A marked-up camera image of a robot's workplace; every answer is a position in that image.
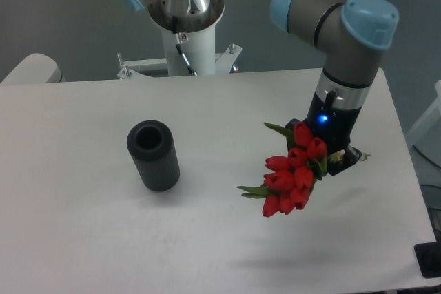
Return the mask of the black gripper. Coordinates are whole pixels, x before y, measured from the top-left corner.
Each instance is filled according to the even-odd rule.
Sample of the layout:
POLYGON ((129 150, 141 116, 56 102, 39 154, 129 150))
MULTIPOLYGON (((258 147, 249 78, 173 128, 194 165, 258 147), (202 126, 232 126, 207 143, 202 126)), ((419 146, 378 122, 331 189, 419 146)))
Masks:
MULTIPOLYGON (((327 160, 327 170, 332 176, 355 165, 362 157, 362 152, 350 144, 350 135, 361 111, 358 109, 337 109, 329 106, 314 94, 307 117, 306 124, 315 137, 319 137, 327 144, 327 151, 332 154, 327 160)), ((285 128, 291 132, 286 138, 287 146, 296 146, 294 127, 299 120, 291 119, 285 128)))

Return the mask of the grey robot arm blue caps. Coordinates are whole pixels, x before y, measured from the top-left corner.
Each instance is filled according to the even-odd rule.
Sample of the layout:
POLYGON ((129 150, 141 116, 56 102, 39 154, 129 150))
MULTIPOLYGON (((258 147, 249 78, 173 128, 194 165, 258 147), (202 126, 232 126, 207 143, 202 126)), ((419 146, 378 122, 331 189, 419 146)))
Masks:
MULTIPOLYGON (((227 74, 233 60, 215 55, 215 27, 224 0, 123 0, 147 10, 161 30, 170 76, 227 74)), ((326 56, 306 122, 328 148, 335 175, 362 157, 350 134, 383 54, 392 44, 399 14, 385 0, 271 0, 270 18, 287 34, 326 56)))

